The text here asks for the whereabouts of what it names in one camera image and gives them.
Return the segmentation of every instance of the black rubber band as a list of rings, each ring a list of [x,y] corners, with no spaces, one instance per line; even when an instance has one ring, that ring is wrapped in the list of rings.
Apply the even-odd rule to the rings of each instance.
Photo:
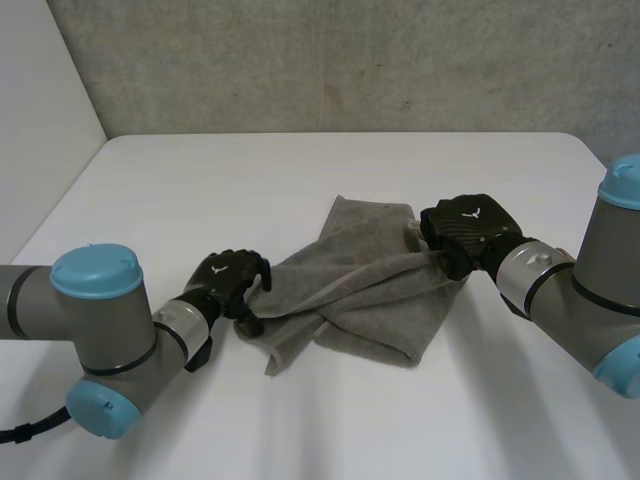
[[[538,293],[538,290],[540,289],[542,284],[544,282],[546,282],[547,280],[549,280],[549,278],[551,278],[551,276],[555,275],[556,273],[561,272],[562,270],[566,270],[567,268],[574,267],[574,266],[575,266],[574,262],[559,263],[559,264],[554,265],[553,267],[551,267],[546,272],[544,272],[542,275],[540,275],[536,279],[535,282],[533,282],[533,285],[531,285],[531,288],[527,292],[527,296],[524,299],[524,314],[528,318],[531,318],[531,304],[533,303],[533,298],[536,296],[536,293]]]
[[[153,341],[153,345],[151,345],[151,348],[149,349],[149,351],[131,363],[127,363],[126,365],[122,365],[121,367],[107,368],[105,370],[96,370],[94,368],[89,368],[85,365],[82,365],[82,369],[89,375],[94,375],[96,377],[109,377],[111,375],[117,375],[119,373],[128,372],[129,370],[133,370],[134,368],[139,367],[144,362],[149,360],[151,358],[151,355],[153,355],[153,353],[156,351],[157,346],[158,346],[158,336],[156,335],[156,339]]]
[[[156,328],[162,330],[163,332],[167,332],[169,335],[173,337],[176,341],[180,350],[182,350],[182,354],[184,355],[184,363],[186,364],[189,361],[189,350],[187,350],[187,344],[184,343],[184,340],[180,335],[178,335],[173,329],[160,322],[153,322]]]
[[[11,287],[11,293],[9,294],[9,300],[7,301],[7,320],[9,321],[11,331],[23,340],[31,339],[29,338],[29,335],[24,333],[24,330],[22,330],[22,327],[20,327],[20,323],[18,322],[18,295],[20,295],[20,289],[22,288],[22,285],[24,285],[24,282],[27,281],[27,278],[29,278],[29,275],[39,268],[40,267],[29,267],[20,274],[13,283],[13,287]]]
[[[582,285],[575,275],[571,276],[571,285],[583,298],[589,300],[591,303],[595,303],[599,307],[606,308],[612,312],[622,313],[623,315],[630,315],[632,317],[640,317],[640,307],[632,307],[631,305],[623,305],[621,303],[614,302],[608,298],[601,297],[597,293],[593,293],[587,287]]]

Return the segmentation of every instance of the black cable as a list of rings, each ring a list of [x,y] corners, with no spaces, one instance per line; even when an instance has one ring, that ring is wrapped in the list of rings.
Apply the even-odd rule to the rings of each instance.
[[[49,430],[56,428],[58,425],[62,425],[70,418],[69,412],[67,412],[67,407],[62,407],[60,410],[52,413],[47,418],[44,418],[33,425],[25,423],[24,425],[17,426],[13,430],[0,430],[0,444],[28,442],[34,435],[48,432]]]

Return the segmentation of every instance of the logo on robotic hand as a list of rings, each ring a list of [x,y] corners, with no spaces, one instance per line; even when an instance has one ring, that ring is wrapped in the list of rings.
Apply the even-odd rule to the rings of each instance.
[[[462,213],[461,214],[463,217],[469,217],[469,218],[480,218],[480,207],[478,207],[478,209],[475,211],[475,213]]]
[[[227,268],[229,268],[228,266],[224,266],[224,267],[220,267],[220,268],[216,268],[215,266],[211,266],[211,271],[213,272],[214,275],[217,275],[220,272],[224,272]]]

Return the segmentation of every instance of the light blue joint cap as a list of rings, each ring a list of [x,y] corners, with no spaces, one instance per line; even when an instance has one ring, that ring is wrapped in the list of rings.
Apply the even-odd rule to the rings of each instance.
[[[142,283],[142,268],[133,251],[122,245],[77,248],[53,264],[51,283],[64,295],[106,300],[132,292]]]
[[[625,155],[613,162],[598,195],[617,207],[640,210],[640,153]]]
[[[112,440],[123,437],[142,417],[126,397],[89,380],[80,380],[69,391],[67,411],[85,430]]]
[[[621,343],[604,357],[593,376],[627,398],[640,397],[640,335]]]

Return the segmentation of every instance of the gray concrete wall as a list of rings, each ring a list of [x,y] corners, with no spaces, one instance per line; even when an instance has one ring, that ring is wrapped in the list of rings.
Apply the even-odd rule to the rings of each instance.
[[[638,0],[49,0],[110,137],[561,131],[640,151]]]

